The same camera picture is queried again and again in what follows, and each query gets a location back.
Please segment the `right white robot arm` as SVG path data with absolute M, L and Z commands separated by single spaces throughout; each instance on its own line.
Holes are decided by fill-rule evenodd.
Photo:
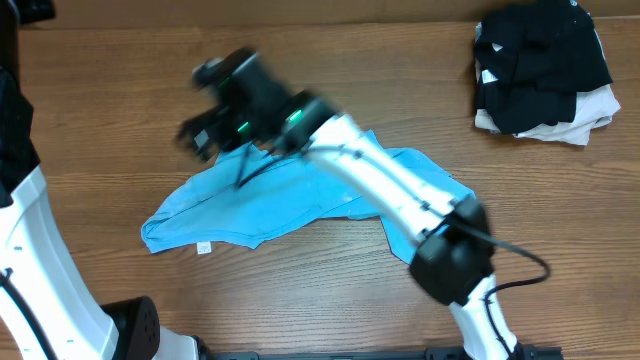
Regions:
M 409 272 L 447 306 L 470 359 L 519 359 L 522 350 L 496 299 L 495 246 L 484 207 L 422 180 L 369 140 L 352 117 L 325 98 L 293 93 L 251 48 L 192 72 L 216 106 L 183 123 L 179 138 L 198 157 L 257 141 L 299 155 L 337 176 L 391 219 L 415 250 Z

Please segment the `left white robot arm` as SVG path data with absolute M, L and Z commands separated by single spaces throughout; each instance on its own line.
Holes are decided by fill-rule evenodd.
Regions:
M 142 296 L 99 304 L 57 227 L 31 141 L 18 29 L 54 18 L 50 1 L 1 0 L 1 318 L 25 359 L 189 359 L 212 354 L 176 334 Z

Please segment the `light blue t-shirt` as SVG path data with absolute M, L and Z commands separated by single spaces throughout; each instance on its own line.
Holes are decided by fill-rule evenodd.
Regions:
M 241 188 L 238 171 L 270 161 L 244 145 L 218 157 L 189 178 L 141 227 L 152 253 L 199 242 L 226 242 L 251 249 L 323 218 L 361 220 L 381 211 L 335 176 L 296 158 L 286 159 Z

